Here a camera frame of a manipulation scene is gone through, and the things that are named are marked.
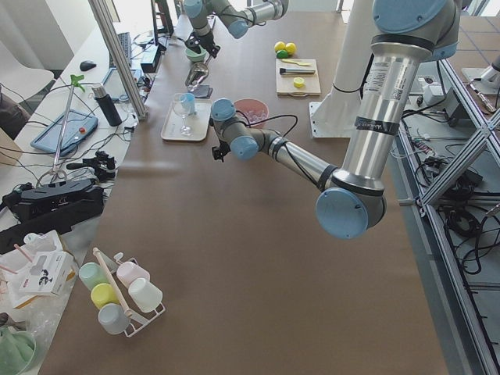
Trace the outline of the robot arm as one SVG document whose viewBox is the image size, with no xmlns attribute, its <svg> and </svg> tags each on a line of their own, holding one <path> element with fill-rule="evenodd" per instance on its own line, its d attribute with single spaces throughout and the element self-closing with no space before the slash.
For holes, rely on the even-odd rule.
<svg viewBox="0 0 500 375">
<path fill-rule="evenodd" d="M 235 39 L 242 38 L 249 28 L 270 20 L 282 18 L 288 10 L 289 1 L 263 1 L 243 10 L 236 10 L 227 0 L 183 1 L 184 12 L 192 26 L 192 32 L 184 42 L 193 52 L 203 48 L 216 58 L 220 46 L 216 44 L 208 17 L 216 16 Z"/>
<path fill-rule="evenodd" d="M 274 130 L 247 128 L 227 98 L 216 100 L 211 119 L 220 146 L 214 159 L 233 152 L 248 160 L 265 152 L 320 190 L 316 217 L 336 238 L 357 238 L 386 211 L 384 170 L 409 91 L 421 63 L 446 59 L 458 42 L 460 1 L 375 1 L 377 28 L 368 81 L 342 166 L 331 165 Z"/>
</svg>

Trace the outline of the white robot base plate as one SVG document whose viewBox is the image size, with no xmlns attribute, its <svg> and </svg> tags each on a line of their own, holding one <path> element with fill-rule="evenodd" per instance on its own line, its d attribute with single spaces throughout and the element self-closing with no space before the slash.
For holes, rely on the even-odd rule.
<svg viewBox="0 0 500 375">
<path fill-rule="evenodd" d="M 341 92 L 333 87 L 321 102 L 309 103 L 314 138 L 350 138 L 361 104 L 360 93 Z"/>
</svg>

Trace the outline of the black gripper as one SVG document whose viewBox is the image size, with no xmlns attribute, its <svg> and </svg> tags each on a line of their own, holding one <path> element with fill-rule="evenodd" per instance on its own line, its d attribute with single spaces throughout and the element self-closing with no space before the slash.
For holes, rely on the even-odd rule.
<svg viewBox="0 0 500 375">
<path fill-rule="evenodd" d="M 205 35 L 198 35 L 193 30 L 186 40 L 186 47 L 197 53 L 203 48 L 214 59 L 220 51 L 220 46 L 215 43 L 212 32 L 208 32 Z"/>
<path fill-rule="evenodd" d="M 224 162 L 224 157 L 230 153 L 230 146 L 226 142 L 220 142 L 218 146 L 212 147 L 212 157 L 214 160 Z"/>
</svg>

